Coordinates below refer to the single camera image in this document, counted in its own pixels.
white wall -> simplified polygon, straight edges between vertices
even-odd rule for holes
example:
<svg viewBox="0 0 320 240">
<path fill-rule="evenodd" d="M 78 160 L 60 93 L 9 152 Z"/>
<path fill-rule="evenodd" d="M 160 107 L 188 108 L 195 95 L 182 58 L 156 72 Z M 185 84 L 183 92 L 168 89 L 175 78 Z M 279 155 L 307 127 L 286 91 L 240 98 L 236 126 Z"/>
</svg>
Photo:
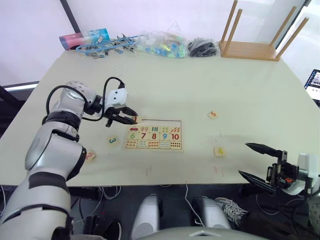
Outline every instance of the white wall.
<svg viewBox="0 0 320 240">
<path fill-rule="evenodd" d="M 303 85 L 313 69 L 320 70 L 320 0 L 312 0 L 308 7 L 303 8 L 290 28 L 287 38 L 292 35 L 305 17 L 309 17 L 309 21 L 282 55 L 282 59 Z M 286 39 L 281 43 L 279 49 L 285 42 Z"/>
<path fill-rule="evenodd" d="M 167 31 L 176 21 L 189 40 L 221 39 L 233 0 L 68 0 L 81 31 L 106 28 L 109 35 Z M 242 16 L 233 39 L 270 42 L 293 5 L 304 0 L 239 0 Z"/>
<path fill-rule="evenodd" d="M 0 1 L 0 85 L 40 81 L 74 33 L 58 0 Z"/>
</svg>

wooden puzzle board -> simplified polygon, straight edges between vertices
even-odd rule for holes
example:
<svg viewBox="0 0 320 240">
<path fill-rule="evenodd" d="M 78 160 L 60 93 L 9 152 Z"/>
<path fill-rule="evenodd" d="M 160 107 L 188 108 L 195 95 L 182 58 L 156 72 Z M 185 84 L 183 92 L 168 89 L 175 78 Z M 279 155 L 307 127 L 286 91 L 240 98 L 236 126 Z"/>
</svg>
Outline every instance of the wooden puzzle board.
<svg viewBox="0 0 320 240">
<path fill-rule="evenodd" d="M 182 150 L 182 123 L 179 120 L 142 119 L 128 127 L 126 149 Z"/>
</svg>

table surface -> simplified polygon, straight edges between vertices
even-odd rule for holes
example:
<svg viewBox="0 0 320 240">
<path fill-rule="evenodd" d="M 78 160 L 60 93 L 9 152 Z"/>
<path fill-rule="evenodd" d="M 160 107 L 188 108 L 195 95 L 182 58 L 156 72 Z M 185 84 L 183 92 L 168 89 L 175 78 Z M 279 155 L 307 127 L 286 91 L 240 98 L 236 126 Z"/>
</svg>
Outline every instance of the table surface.
<svg viewBox="0 0 320 240">
<path fill-rule="evenodd" d="M 76 80 L 101 95 L 110 76 L 126 83 L 127 105 L 139 115 L 182 121 L 183 151 L 125 149 L 127 125 L 108 128 L 106 119 L 83 120 L 79 142 L 96 159 L 85 163 L 69 186 L 245 183 L 238 170 L 264 179 L 276 159 L 245 143 L 286 150 L 292 164 L 299 153 L 320 154 L 320 111 L 282 60 L 170 59 L 138 52 L 92 59 L 66 51 L 0 139 L 0 184 L 18 185 L 25 178 L 25 155 L 55 86 Z M 59 97 L 55 94 L 51 104 Z M 208 117 L 211 111 L 216 119 Z M 110 136 L 121 144 L 108 146 Z M 223 147 L 226 155 L 215 157 L 214 147 Z"/>
</svg>

floor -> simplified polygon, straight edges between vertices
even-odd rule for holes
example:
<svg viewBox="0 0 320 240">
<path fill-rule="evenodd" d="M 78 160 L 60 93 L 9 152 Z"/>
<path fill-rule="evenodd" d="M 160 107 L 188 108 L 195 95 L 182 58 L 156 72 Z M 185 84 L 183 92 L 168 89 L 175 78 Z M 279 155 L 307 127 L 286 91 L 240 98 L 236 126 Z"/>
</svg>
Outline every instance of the floor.
<svg viewBox="0 0 320 240">
<path fill-rule="evenodd" d="M 250 212 L 259 212 L 256 203 L 256 196 L 240 197 L 240 184 L 206 184 L 206 185 L 188 185 L 189 191 L 187 198 L 191 202 L 193 198 L 207 196 L 215 199 L 217 197 L 225 197 L 233 199 L 242 208 Z M 160 229 L 191 226 L 193 224 L 191 210 L 185 201 L 186 185 L 172 185 L 170 187 L 161 186 L 125 186 L 122 187 L 121 193 L 113 200 L 103 199 L 94 215 L 100 216 L 99 225 L 96 229 L 97 235 L 103 235 L 106 226 L 113 220 L 119 220 L 122 225 L 122 239 L 130 239 L 132 226 L 139 206 L 143 199 L 150 195 L 157 194 L 162 200 L 163 216 L 160 218 Z M 260 205 L 274 206 L 276 203 L 287 203 L 297 196 L 289 196 L 282 191 L 277 192 L 277 197 L 271 197 L 267 194 L 259 194 L 258 202 Z M 81 209 L 83 215 L 88 215 L 97 206 L 98 201 L 81 200 Z M 72 216 L 75 221 L 81 219 L 79 214 L 78 203 L 72 208 Z M 273 220 L 285 222 L 286 218 L 281 214 L 270 215 Z M 306 224 L 308 217 L 298 215 L 296 220 Z M 83 223 L 77 222 L 74 226 L 75 234 L 81 234 Z"/>
</svg>

